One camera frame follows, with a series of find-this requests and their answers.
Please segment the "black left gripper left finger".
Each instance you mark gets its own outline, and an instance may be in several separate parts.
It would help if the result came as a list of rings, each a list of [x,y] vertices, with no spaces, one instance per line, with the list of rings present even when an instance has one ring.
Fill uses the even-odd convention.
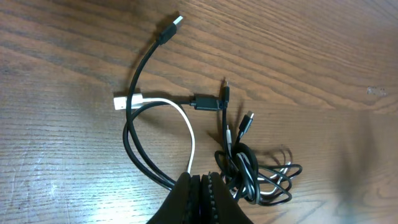
[[[184,172],[147,224],[195,223],[200,223],[200,176]]]

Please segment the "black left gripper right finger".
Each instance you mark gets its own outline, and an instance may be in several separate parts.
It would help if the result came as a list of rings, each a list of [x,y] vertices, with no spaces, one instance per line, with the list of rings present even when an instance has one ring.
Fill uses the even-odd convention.
[[[204,224],[252,224],[216,172],[201,177],[200,221]]]

